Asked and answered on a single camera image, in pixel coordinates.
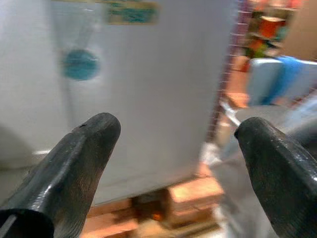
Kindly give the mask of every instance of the wooden plank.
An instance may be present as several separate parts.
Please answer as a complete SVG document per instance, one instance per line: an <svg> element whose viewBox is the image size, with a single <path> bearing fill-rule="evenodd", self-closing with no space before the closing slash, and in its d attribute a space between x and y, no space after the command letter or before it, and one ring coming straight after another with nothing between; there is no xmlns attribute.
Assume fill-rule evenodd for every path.
<svg viewBox="0 0 317 238"><path fill-rule="evenodd" d="M202 178L211 177L212 173L211 173L211 170L209 169L209 166L206 163L199 162L198 169L195 175L196 177L202 179Z"/></svg>
<svg viewBox="0 0 317 238"><path fill-rule="evenodd" d="M86 219L80 238L120 238L133 236L138 227L131 208Z"/></svg>
<svg viewBox="0 0 317 238"><path fill-rule="evenodd" d="M183 238L196 237L198 234L219 232L221 227L217 220L211 218L208 221L193 223L184 227L167 228L161 223L148 219L142 222L138 228L139 238Z"/></svg>
<svg viewBox="0 0 317 238"><path fill-rule="evenodd" d="M91 207L87 214L87 218L100 216L100 215L107 214L116 210L127 209L129 207L131 207L130 198L111 202L111 203L101 204L95 207Z"/></svg>
<svg viewBox="0 0 317 238"><path fill-rule="evenodd" d="M225 93L228 103L232 108L247 108L249 102L249 95L246 93Z"/></svg>
<svg viewBox="0 0 317 238"><path fill-rule="evenodd" d="M184 224L194 223L198 221L206 221L211 218L211 208L206 208L204 210L199 210L196 208L189 208L184 211L171 212L167 218L166 222L170 227L177 227Z"/></svg>
<svg viewBox="0 0 317 238"><path fill-rule="evenodd" d="M218 203L224 194L214 177L198 178L167 188L169 209L181 210L192 205L209 202Z"/></svg>

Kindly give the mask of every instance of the label on refrigerator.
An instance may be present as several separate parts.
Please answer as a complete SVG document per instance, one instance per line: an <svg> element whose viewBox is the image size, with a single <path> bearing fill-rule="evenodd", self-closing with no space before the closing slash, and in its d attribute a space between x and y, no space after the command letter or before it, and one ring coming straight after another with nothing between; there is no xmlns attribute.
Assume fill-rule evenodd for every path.
<svg viewBox="0 0 317 238"><path fill-rule="evenodd" d="M64 2L83 2L83 3L109 3L116 1L141 1L141 0L52 0L52 1L64 1Z"/></svg>
<svg viewBox="0 0 317 238"><path fill-rule="evenodd" d="M155 2L113 1L107 9L110 25L155 24L158 21L159 6Z"/></svg>

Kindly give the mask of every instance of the sticker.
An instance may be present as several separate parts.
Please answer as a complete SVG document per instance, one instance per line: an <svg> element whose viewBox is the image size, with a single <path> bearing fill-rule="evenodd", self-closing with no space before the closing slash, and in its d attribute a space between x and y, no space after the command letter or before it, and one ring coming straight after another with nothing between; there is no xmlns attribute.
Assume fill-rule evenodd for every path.
<svg viewBox="0 0 317 238"><path fill-rule="evenodd" d="M110 25L155 24L159 6L155 2L116 1L110 2L107 22Z"/></svg>
<svg viewBox="0 0 317 238"><path fill-rule="evenodd" d="M63 61L66 77L75 80L88 80L99 71L98 59L86 50L72 50Z"/></svg>
<svg viewBox="0 0 317 238"><path fill-rule="evenodd" d="M117 1L141 1L141 0L52 0L52 1L83 2L83 3L109 3L109 2L117 2Z"/></svg>

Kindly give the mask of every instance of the refrigerator door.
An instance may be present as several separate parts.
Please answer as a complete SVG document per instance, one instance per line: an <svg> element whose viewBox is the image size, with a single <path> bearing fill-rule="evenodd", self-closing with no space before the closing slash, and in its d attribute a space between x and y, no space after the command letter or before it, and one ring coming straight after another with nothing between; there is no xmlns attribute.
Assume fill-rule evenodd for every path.
<svg viewBox="0 0 317 238"><path fill-rule="evenodd" d="M109 25L109 4L52 1L61 58L85 50L98 73L64 77L76 126L110 112L122 130L96 204L160 188L195 172L233 25L233 0L158 0L158 22Z"/></svg>

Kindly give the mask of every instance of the blue cloth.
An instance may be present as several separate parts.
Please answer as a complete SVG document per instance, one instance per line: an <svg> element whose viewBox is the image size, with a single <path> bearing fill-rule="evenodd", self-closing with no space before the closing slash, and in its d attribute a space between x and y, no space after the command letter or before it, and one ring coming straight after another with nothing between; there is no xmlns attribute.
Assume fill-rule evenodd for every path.
<svg viewBox="0 0 317 238"><path fill-rule="evenodd" d="M269 105L277 97L283 95L296 80L298 73L302 70L304 65L300 60L290 56L278 57L277 60L283 63L282 70L270 88L268 95L263 99L262 105Z"/></svg>

